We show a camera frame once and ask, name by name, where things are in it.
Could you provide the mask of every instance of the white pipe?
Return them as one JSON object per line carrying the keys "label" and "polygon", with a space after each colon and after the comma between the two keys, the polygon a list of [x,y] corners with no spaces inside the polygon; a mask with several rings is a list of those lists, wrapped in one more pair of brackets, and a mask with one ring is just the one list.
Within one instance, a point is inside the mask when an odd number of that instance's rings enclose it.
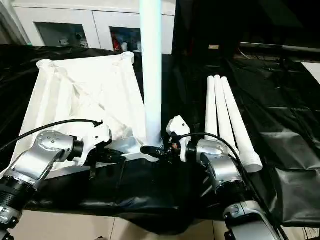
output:
{"label": "white pipe", "polygon": [[[224,88],[222,85],[222,80],[219,75],[214,76],[214,88],[215,88],[215,101],[216,101],[216,109],[218,115],[218,124],[219,124],[219,135],[221,138],[226,140],[234,150],[238,150],[236,148],[236,142],[234,138],[234,134],[232,131],[232,126],[229,118],[228,108],[224,95]],[[233,157],[235,155],[228,150],[229,154]]]}
{"label": "white pipe", "polygon": [[162,1],[140,0],[146,143],[160,147],[162,101]]}
{"label": "white pipe", "polygon": [[[213,76],[208,76],[206,85],[205,132],[218,135],[215,79]],[[215,138],[205,136],[205,139],[213,140]]]}
{"label": "white pipe", "polygon": [[258,172],[263,167],[260,157],[255,152],[254,146],[252,145],[235,97],[228,83],[228,79],[222,77],[221,81],[236,143],[240,152],[240,160],[248,173]]}

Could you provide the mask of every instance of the black plastic sheet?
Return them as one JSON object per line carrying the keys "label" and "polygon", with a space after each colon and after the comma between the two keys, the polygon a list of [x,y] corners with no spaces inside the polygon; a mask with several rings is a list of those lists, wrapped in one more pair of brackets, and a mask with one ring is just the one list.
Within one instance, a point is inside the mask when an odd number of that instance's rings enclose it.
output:
{"label": "black plastic sheet", "polygon": [[[0,146],[18,136],[38,76],[36,62],[115,54],[99,49],[0,46]],[[143,93],[142,59],[134,70]],[[228,77],[254,148],[264,168],[252,174],[264,203],[286,226],[320,224],[320,85],[300,63],[213,60],[210,64],[164,55],[162,135],[181,115],[191,132],[204,130],[207,77]],[[0,167],[14,148],[0,153]],[[195,218],[220,219],[206,173],[193,163],[150,163],[144,159],[103,167],[44,183],[28,209],[118,216],[158,234],[183,232]]]}

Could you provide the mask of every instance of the cabinet door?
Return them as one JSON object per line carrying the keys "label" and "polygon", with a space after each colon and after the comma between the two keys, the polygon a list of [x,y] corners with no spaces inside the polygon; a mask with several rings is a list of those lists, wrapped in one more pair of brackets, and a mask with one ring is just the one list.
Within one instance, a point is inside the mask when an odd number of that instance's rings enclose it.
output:
{"label": "cabinet door", "polygon": [[[124,12],[93,12],[102,49],[141,51],[140,15]],[[162,16],[162,53],[171,54],[175,16]]]}
{"label": "cabinet door", "polygon": [[92,11],[14,8],[33,46],[100,49]]}

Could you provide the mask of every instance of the tiled floor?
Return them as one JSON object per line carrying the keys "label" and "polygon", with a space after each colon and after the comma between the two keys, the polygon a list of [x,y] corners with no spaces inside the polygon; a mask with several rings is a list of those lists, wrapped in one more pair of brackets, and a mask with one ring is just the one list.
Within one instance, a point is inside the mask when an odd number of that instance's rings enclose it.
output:
{"label": "tiled floor", "polygon": [[[224,222],[204,220],[181,235],[159,236],[121,218],[25,211],[10,232],[15,240],[224,240],[226,231]],[[302,228],[285,231],[290,240],[305,239]],[[307,233],[310,238],[312,229]]]}

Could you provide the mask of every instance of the vertical white pipe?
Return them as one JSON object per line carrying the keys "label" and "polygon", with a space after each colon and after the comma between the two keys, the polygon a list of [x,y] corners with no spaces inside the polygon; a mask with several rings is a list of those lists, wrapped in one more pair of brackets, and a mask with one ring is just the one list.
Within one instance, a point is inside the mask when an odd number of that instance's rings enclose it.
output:
{"label": "vertical white pipe", "polygon": [[[215,79],[213,76],[208,76],[206,85],[205,132],[218,135]],[[205,139],[212,140],[215,138],[205,136]]]}
{"label": "vertical white pipe", "polygon": [[228,79],[221,78],[226,105],[229,111],[236,144],[240,153],[240,160],[248,173],[258,172],[262,169],[259,155],[255,152],[254,146],[248,135],[245,123],[241,117],[235,97],[232,93]]}
{"label": "vertical white pipe", "polygon": [[140,0],[146,143],[160,147],[162,101],[162,1]]}
{"label": "vertical white pipe", "polygon": [[[232,126],[229,118],[229,113],[227,109],[227,104],[224,95],[224,89],[222,85],[222,80],[219,75],[214,76],[214,88],[215,88],[215,101],[216,110],[218,115],[219,124],[219,135],[221,138],[226,140],[234,150],[237,151],[236,142],[234,134],[232,131]],[[229,154],[234,157],[234,154],[229,149]]]}

